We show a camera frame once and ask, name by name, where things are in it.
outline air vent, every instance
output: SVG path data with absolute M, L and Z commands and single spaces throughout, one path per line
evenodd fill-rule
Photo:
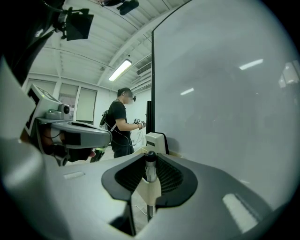
M 149 70 L 151 69 L 152 67 L 152 62 L 146 64 L 144 67 L 140 68 L 139 70 L 137 70 L 137 75 L 138 76 L 143 76 L 145 75 L 145 72 L 147 71 L 147 73 L 149 72 Z

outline black mesh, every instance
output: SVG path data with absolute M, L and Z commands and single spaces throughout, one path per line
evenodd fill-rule
M 160 181 L 162 195 L 177 189 L 183 182 L 182 173 L 159 157 L 157 159 L 156 171 Z
M 116 181 L 130 192 L 134 192 L 145 173 L 145 161 L 135 161 L 115 174 Z

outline fluorescent light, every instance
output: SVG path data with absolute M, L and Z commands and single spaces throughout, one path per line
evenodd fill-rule
M 180 95 L 185 95 L 185 94 L 187 94 L 187 93 L 189 93 L 189 92 L 192 92 L 192 91 L 194 91 L 194 89 L 193 89 L 193 88 L 191 88 L 191 89 L 188 89 L 188 90 L 186 90 L 186 91 L 184 91 L 184 92 L 180 93 Z
M 122 72 L 124 72 L 129 66 L 131 65 L 131 61 L 126 59 L 121 66 L 118 67 L 117 70 L 111 75 L 111 77 L 108 79 L 109 81 L 114 81 Z
M 263 62 L 263 59 L 259 59 L 250 63 L 247 63 L 245 65 L 240 66 L 240 70 L 245 70 L 247 68 L 253 67 L 255 65 L 261 64 Z

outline black t-shirt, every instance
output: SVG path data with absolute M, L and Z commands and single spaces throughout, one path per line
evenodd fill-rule
M 124 104 L 122 104 L 119 100 L 115 100 L 112 102 L 108 109 L 108 113 L 106 115 L 106 122 L 108 123 L 108 130 L 110 131 L 111 128 L 116 124 L 116 119 L 125 119 L 127 123 L 127 118 L 126 118 L 126 108 Z M 111 132 L 112 133 L 112 139 L 113 141 L 111 142 L 112 147 L 121 147 L 120 145 L 126 145 L 129 146 L 128 140 L 130 140 L 130 131 L 125 132 L 125 131 L 120 131 L 118 129 L 118 126 L 114 128 L 114 130 Z

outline window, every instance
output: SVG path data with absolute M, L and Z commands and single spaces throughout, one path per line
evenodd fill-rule
M 96 94 L 96 91 L 81 88 L 77 105 L 77 121 L 93 124 Z
M 26 88 L 26 93 L 29 91 L 29 88 L 31 87 L 32 84 L 42 88 L 46 92 L 53 95 L 54 88 L 55 88 L 55 82 L 47 82 L 47 81 L 42 81 L 42 80 L 29 79 L 27 88 Z
M 70 106 L 70 114 L 74 115 L 78 86 L 62 84 L 60 87 L 59 101 Z

